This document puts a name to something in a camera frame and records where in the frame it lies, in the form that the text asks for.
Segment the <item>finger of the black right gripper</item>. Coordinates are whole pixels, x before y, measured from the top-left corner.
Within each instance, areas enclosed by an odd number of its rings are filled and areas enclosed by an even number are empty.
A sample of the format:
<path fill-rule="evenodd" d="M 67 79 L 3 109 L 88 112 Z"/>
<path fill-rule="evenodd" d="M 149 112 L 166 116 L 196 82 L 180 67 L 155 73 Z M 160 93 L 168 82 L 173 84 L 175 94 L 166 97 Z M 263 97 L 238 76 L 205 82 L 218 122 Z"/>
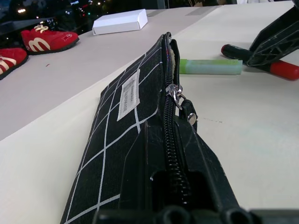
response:
<path fill-rule="evenodd" d="M 252 52 L 247 64 L 249 66 L 265 65 L 276 62 L 284 56 L 299 49 L 299 39 L 297 41 L 288 41 L 278 46 L 269 47 L 259 52 Z"/>
<path fill-rule="evenodd" d="M 259 52 L 284 42 L 299 39 L 299 1 L 294 1 L 293 4 L 291 9 L 260 31 L 253 41 L 250 51 Z"/>

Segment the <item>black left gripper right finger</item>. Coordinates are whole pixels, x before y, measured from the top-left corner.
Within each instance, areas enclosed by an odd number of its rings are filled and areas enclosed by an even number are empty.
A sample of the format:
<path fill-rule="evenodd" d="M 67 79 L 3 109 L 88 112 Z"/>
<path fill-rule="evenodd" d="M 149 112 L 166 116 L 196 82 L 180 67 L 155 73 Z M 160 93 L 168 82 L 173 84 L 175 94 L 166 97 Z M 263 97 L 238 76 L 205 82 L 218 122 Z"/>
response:
<path fill-rule="evenodd" d="M 178 127 L 185 168 L 191 186 L 191 209 L 227 211 L 240 206 L 215 153 L 197 134 L 193 126 L 182 119 Z"/>

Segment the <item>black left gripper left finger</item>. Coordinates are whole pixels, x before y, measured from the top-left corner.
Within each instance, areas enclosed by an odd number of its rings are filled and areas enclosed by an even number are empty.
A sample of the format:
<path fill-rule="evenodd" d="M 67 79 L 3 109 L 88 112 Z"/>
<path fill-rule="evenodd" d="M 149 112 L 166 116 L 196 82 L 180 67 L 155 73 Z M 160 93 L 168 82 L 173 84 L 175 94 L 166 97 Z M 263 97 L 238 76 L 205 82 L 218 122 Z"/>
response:
<path fill-rule="evenodd" d="M 167 189 L 162 124 L 147 120 L 125 158 L 118 208 L 160 211 Z"/>

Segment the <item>red and black marker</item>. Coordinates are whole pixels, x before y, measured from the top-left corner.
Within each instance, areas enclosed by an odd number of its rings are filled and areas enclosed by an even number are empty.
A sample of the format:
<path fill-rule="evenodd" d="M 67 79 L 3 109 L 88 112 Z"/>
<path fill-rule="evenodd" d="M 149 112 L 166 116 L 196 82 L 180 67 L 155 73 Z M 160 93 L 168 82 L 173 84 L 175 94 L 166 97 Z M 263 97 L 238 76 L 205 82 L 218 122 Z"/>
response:
<path fill-rule="evenodd" d="M 227 58 L 242 60 L 244 65 L 246 65 L 247 67 L 251 67 L 247 64 L 247 61 L 253 53 L 247 49 L 239 48 L 231 44 L 226 44 L 222 46 L 221 53 Z M 281 60 L 265 65 L 256 65 L 252 67 L 286 80 L 295 81 L 299 79 L 299 66 Z"/>

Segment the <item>black white-grid zip pouch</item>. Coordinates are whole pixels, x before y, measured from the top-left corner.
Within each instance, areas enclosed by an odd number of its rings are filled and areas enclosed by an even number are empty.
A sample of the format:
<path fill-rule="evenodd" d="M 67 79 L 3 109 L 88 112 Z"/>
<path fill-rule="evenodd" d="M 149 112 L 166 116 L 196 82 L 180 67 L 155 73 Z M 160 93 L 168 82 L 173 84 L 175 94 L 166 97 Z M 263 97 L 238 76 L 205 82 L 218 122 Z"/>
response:
<path fill-rule="evenodd" d="M 165 33 L 103 90 L 60 224 L 92 224 L 99 210 L 117 208 L 125 158 L 147 120 L 162 124 L 167 205 L 191 208 L 175 120 L 197 127 L 198 116 L 183 95 L 179 63 L 177 42 Z"/>

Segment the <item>green glue stick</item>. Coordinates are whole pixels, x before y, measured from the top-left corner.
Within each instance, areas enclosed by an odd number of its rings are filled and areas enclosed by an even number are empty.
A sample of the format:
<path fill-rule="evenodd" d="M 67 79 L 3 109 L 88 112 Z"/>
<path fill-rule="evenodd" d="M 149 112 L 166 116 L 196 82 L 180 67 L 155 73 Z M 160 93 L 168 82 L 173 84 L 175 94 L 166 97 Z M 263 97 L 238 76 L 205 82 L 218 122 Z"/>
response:
<path fill-rule="evenodd" d="M 237 59 L 181 59 L 179 73 L 187 75 L 240 75 L 242 72 L 242 67 L 243 61 Z"/>

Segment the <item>white cardboard box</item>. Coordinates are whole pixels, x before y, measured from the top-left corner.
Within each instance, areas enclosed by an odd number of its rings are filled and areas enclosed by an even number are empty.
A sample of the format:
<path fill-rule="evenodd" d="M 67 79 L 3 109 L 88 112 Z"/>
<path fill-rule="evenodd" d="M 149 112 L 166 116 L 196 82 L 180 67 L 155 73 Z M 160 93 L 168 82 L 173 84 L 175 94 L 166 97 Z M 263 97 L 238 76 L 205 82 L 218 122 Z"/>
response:
<path fill-rule="evenodd" d="M 93 23 L 93 35 L 141 30 L 148 23 L 145 9 L 101 16 Z"/>

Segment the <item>red shoe with white stripes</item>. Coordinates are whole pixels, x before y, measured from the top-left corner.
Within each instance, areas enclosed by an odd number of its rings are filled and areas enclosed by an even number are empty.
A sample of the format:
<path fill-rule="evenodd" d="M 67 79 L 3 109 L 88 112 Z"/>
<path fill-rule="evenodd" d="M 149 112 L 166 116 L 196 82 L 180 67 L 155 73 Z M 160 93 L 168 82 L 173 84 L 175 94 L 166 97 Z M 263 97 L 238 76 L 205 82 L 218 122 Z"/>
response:
<path fill-rule="evenodd" d="M 27 60 L 28 54 L 22 48 L 0 49 L 0 80 L 21 67 Z"/>
<path fill-rule="evenodd" d="M 21 37 L 30 55 L 42 55 L 68 50 L 76 45 L 79 36 L 74 32 L 51 31 L 42 24 L 21 31 Z"/>

